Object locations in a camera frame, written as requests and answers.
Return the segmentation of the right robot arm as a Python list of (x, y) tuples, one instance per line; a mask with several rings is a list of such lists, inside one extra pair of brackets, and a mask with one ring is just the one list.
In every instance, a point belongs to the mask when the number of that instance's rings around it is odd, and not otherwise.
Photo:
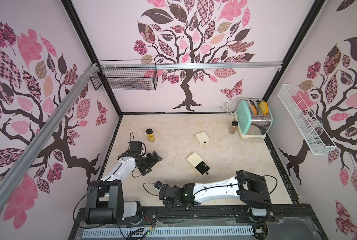
[(159, 191), (159, 200), (172, 211), (191, 209), (214, 200), (239, 199), (248, 206), (248, 218), (252, 222), (263, 223), (272, 207), (265, 176), (247, 171), (237, 171), (236, 176), (219, 182), (189, 183), (180, 188), (157, 181), (154, 187)]

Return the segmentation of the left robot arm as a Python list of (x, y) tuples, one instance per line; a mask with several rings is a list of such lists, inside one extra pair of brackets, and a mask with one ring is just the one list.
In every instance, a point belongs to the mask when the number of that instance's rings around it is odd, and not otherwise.
[(118, 224), (123, 221), (138, 223), (142, 219), (139, 201), (125, 201), (122, 181), (138, 169), (141, 175), (148, 174), (152, 167), (162, 161), (156, 153), (146, 153), (140, 141), (130, 141), (129, 148), (118, 157), (117, 165), (106, 176), (89, 184), (85, 209), (88, 225)]

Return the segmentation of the cream drawer jewelry box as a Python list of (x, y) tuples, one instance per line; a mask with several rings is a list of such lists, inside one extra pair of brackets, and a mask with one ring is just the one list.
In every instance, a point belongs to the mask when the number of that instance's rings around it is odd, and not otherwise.
[(200, 146), (206, 145), (210, 140), (206, 132), (200, 132), (198, 134), (195, 134), (195, 138)]

